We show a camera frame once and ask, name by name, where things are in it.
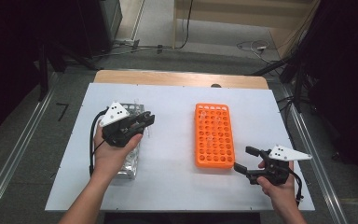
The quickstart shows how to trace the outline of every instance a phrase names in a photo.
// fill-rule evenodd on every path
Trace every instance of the finger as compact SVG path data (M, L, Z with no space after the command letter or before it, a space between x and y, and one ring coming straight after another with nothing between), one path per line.
M127 143L127 145L125 146L125 148L128 150L128 151L131 151L133 150L134 148L136 148L136 146L138 146L139 142L141 141L143 135L138 133L136 135L134 135L130 141Z
M272 184L264 176L258 177L257 183L265 190L269 190L272 186Z
M266 166L266 163L264 161L261 161L258 163L258 168L264 168Z
M264 193L265 195L269 196L269 191L268 191L268 190L266 190L266 189L262 189L262 190L263 190L263 193Z
M100 143L103 140L103 127L100 125L101 120L98 120L97 131L94 135L94 141Z
M289 168L294 171L295 170L295 163L293 161L289 161Z

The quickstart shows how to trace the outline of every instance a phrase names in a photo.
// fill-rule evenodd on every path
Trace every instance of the metal rail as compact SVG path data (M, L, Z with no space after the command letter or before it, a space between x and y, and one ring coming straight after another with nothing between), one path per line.
M50 78L50 90L48 91L45 99L39 102L34 109L34 112L30 119L28 120L24 130L21 133L17 144L13 147L10 155L7 158L7 161L0 172L0 200L5 193L5 190L10 182L11 177L14 175L17 166L19 165L22 155L24 154L28 144L34 134L34 131L39 124L39 121L43 117L43 114L48 107L48 103L55 92L56 84L60 81L61 76L57 73L53 73Z
M286 97L291 95L291 91L287 86L283 86L283 91ZM336 191L334 190L334 187L328 177L328 174L324 169L324 165L319 158L318 151L313 144L310 132L307 129L302 114L298 114L293 106L291 107L291 114L295 121L295 125L300 134L306 152L313 156L312 160L310 160L310 164L312 166L313 172L316 175L316 179L318 180L319 186L321 187L322 194L324 195L324 200L330 211L330 215L334 223L348 223L348 220L345 217L344 211L342 210L341 204L336 195Z

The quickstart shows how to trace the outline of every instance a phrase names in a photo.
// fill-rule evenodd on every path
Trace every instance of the wrist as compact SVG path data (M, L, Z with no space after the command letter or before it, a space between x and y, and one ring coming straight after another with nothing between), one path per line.
M115 176L105 175L98 171L94 171L94 173L92 174L89 180L89 185L91 185L94 188L107 189L113 177Z
M103 180L110 182L120 171L121 166L122 165L118 167L109 167L106 165L96 164L91 177L95 175L96 178L100 179L100 181Z
M307 223L297 207L288 207L280 213L285 224L303 224Z

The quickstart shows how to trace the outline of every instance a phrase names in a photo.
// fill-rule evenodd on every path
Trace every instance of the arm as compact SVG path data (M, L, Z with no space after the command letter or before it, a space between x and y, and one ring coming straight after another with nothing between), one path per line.
M103 141L102 128L97 125L94 136L94 146ZM95 168L87 186L77 196L74 203L60 220L60 223L95 223L100 212L104 193L109 183L120 171L127 155L141 141L142 135L133 136L123 148L110 147L103 143L95 152Z
M293 162L289 163L290 169L293 170ZM286 224L303 224L307 223L301 212L298 210L295 198L295 179L289 175L286 183L280 186L272 185L265 177L257 178L258 184L262 187L263 192L271 199L272 207L275 212L283 219Z

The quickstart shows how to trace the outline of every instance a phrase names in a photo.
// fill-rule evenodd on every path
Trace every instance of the white table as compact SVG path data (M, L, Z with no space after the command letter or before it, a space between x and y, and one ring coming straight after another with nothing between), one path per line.
M112 101L145 105L156 115L150 136L141 142L135 180L114 180L104 195L105 211L262 211L270 199L259 186L233 170L195 166L194 110L196 103L228 105L236 162L256 169L261 161L245 153L246 146L290 147L279 109L269 90L217 89L134 84L90 84L62 158L46 205L47 211L69 208L89 181L90 125ZM302 174L296 162L295 172ZM314 210L303 186L301 210Z

